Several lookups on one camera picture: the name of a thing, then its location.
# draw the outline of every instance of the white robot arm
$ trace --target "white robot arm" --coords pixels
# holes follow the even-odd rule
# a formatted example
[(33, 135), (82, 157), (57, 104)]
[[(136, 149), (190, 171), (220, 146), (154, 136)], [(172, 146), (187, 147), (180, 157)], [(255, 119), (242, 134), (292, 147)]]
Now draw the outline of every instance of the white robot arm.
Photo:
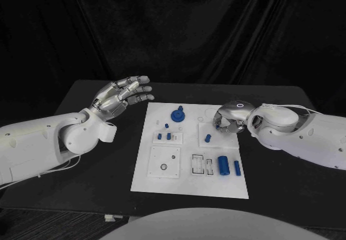
[(92, 104), (79, 113), (67, 113), (18, 122), (0, 128), (0, 185), (37, 176), (71, 158), (87, 153), (97, 140), (110, 143), (116, 127), (106, 120), (154, 96), (146, 76), (109, 82)]
[(283, 150), (324, 167), (346, 170), (346, 118), (309, 109), (306, 115), (298, 115), (285, 107), (305, 109), (299, 105), (265, 103), (253, 107), (244, 101), (230, 101), (217, 109), (213, 125), (224, 133), (242, 132), (246, 125), (250, 136), (268, 149)]

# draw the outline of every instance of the white wire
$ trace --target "white wire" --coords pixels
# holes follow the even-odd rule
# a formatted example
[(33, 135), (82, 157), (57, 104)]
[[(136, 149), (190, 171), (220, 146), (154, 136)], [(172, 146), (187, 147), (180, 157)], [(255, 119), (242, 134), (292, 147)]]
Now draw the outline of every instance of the white wire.
[(299, 105), (292, 105), (292, 104), (285, 104), (285, 105), (266, 104), (266, 105), (278, 106), (278, 107), (291, 107), (291, 108), (305, 109), (306, 112), (308, 112), (308, 114), (309, 114), (309, 111), (311, 111), (311, 112), (322, 115), (322, 113), (319, 113), (319, 112), (317, 112), (317, 111), (314, 111), (314, 110), (311, 110), (311, 109), (308, 109), (308, 108), (305, 108), (304, 106), (299, 106)]
[(30, 178), (40, 177), (40, 175), (43, 175), (43, 174), (48, 174), (48, 173), (51, 173), (51, 172), (70, 169), (70, 168), (79, 163), (79, 161), (80, 161), (80, 156), (82, 156), (82, 155), (79, 155), (77, 161), (76, 161), (76, 163), (74, 163), (71, 166), (66, 167), (66, 166), (70, 164), (70, 160), (67, 160), (67, 164), (66, 164), (61, 168), (54, 169), (54, 170), (47, 170), (47, 171), (44, 171), (43, 173), (37, 174), (37, 176), (30, 176), (30, 177), (27, 177), (25, 179), (21, 179), (21, 180), (18, 180), (18, 181), (11, 182), (11, 183), (7, 184), (5, 186), (0, 187), (0, 190), (4, 189), (4, 188), (7, 188), (10, 185), (12, 185), (12, 184), (15, 184), (15, 183), (18, 183), (18, 182), (30, 179)]

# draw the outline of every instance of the black table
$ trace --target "black table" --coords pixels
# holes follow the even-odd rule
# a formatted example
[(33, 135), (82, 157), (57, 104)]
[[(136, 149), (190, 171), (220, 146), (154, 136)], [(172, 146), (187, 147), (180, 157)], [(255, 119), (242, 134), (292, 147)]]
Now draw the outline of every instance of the black table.
[[(108, 81), (77, 80), (56, 115), (89, 106)], [(314, 108), (294, 86), (246, 86), (151, 83), (154, 102), (221, 105), (229, 100), (296, 104)], [(8, 187), (0, 208), (40, 209), (145, 216), (193, 207), (223, 208), (272, 217), (301, 227), (346, 228), (346, 171), (318, 166), (269, 150), (237, 134), (249, 199), (131, 192), (146, 102), (129, 106), (112, 119), (118, 129), (112, 143), (97, 142), (69, 170), (44, 174)]]

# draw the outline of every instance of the robotic hand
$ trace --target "robotic hand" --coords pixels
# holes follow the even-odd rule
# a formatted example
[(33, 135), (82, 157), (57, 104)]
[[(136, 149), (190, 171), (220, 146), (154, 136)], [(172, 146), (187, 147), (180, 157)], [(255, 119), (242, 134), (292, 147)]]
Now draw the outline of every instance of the robotic hand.
[(132, 105), (152, 100), (146, 76), (109, 82), (92, 104), (79, 113), (67, 113), (18, 122), (0, 128), (0, 185), (21, 181), (89, 152), (97, 140), (110, 143), (116, 127), (106, 122)]
[[(308, 114), (298, 115), (285, 107), (305, 109)], [(244, 125), (268, 149), (283, 150), (324, 167), (346, 170), (344, 117), (324, 115), (299, 105), (263, 103), (255, 107), (244, 101), (230, 101), (214, 113), (213, 126), (221, 133), (240, 133)]]

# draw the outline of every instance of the white round object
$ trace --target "white round object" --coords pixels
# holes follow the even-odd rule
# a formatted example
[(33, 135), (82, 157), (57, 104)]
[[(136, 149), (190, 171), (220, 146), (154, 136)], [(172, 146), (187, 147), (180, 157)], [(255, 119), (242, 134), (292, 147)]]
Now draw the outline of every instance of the white round object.
[(325, 240), (302, 228), (249, 212), (183, 208), (154, 213), (100, 240)]

